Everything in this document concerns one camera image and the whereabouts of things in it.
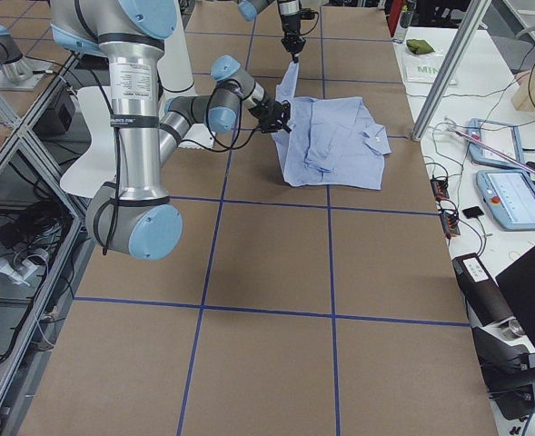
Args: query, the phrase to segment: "folded shirt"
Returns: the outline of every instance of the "folded shirt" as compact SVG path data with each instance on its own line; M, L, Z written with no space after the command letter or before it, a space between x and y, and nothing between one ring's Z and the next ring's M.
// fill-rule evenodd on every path
M381 189L384 155L391 152L384 126L360 97L294 97L298 73L299 64L290 63L276 91L278 101L292 105L292 132L272 134L285 182Z

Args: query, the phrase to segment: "bottle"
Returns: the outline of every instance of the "bottle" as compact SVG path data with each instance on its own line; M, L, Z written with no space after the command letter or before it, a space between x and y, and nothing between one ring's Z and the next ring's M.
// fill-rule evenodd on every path
M409 27L411 26L415 9L416 0L406 0L404 5L402 5L401 16L399 17L396 30L394 31L394 36L392 37L392 41L395 43L401 44L404 42L406 33L409 31Z

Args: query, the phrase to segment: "green object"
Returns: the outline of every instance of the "green object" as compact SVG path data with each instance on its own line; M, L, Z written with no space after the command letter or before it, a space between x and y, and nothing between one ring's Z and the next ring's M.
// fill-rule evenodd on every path
M434 52L434 48L432 48L424 39L407 39L406 46L409 47L409 50L415 55L426 55Z

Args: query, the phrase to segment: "white desk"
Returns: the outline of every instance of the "white desk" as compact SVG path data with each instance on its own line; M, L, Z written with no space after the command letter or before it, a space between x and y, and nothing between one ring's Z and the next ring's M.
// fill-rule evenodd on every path
M444 53L451 45L454 35L455 30L453 29L413 27L409 30L407 38L425 39L435 48L435 50L443 51ZM406 45L395 44L394 50L396 51L402 73L401 56L402 51L406 50ZM404 81L404 74L402 77L407 89L407 94L427 95L431 89L430 84L407 83ZM500 53L497 51L497 48L491 41L487 32L480 30L473 38L455 78L458 83L454 86L449 86L446 94L485 95L493 91L504 89L513 80L513 75L507 65L503 62ZM501 93L489 97L451 96L444 98L437 113L431 120L431 126L444 122L445 117L454 120L459 126L467 125L467 122L471 118L488 118L491 108L499 100L499 105L489 115L488 119L510 124L524 124L535 120L535 114L518 112L513 108L510 99L517 88L518 86L513 84L505 92L501 100ZM416 120L425 99L423 97L409 96L408 100L412 116ZM535 148L535 123L520 127L520 136L524 148ZM467 145L459 137L453 133L436 133L435 139L436 146L441 154L445 154L460 162L463 161ZM461 168L459 165L435 153L435 145L432 141L431 129L422 138L421 148L423 154L429 157L426 159L427 162L432 162L431 159L433 159L434 162L445 166L448 169L449 174L460 173ZM525 157L526 160L535 161L535 154L526 154ZM432 167L433 165L427 167L429 174L432 173ZM483 223L485 232L491 233L491 236L488 237L487 248L485 253L481 256L481 260L486 265L491 275L495 277L499 272L505 269L535 244L535 232L504 232L490 218L490 215L486 210L486 207L482 204L481 197L478 195L475 187L475 173L484 168L487 167L472 164L468 157L464 163L461 185L459 185L459 176L452 177L449 180L449 193L451 199L459 206L459 210L478 205L485 211L485 216L481 217L481 222ZM435 173L442 175L443 171L437 168L435 169ZM472 221L471 225L481 232L478 223L476 223L475 220L470 221ZM480 246L478 236L462 223L460 226L461 236L451 239L451 258L466 253L475 253ZM523 341L514 341L510 344L516 345L521 342ZM492 404L492 408L500 435L508 434L508 431L514 425L523 427L523 423L519 423L518 421L506 421L501 416L499 409L497 409L497 406L494 403ZM528 436L535 436L535 418L528 429Z

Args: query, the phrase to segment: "blue and white device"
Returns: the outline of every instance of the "blue and white device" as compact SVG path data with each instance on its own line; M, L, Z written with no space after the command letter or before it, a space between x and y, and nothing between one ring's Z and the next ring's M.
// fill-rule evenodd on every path
M469 121L467 134L518 162L525 162L523 148L521 147L520 130L516 125L473 118ZM475 164L495 166L497 168L517 168L513 163L474 143L469 143L469 155Z
M535 230L535 186L523 170L476 174L483 202L503 230Z

